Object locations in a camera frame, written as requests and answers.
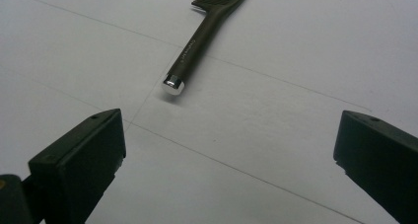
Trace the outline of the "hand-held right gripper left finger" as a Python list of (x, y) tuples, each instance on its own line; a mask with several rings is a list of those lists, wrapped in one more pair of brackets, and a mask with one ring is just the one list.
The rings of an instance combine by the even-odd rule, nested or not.
[(47, 224), (84, 224), (126, 157), (121, 110), (89, 116), (29, 161)]

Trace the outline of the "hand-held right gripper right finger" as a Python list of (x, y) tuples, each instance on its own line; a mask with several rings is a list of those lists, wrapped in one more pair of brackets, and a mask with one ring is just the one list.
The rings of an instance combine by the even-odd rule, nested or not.
[(333, 159), (397, 222), (418, 224), (417, 137), (379, 118), (345, 111)]

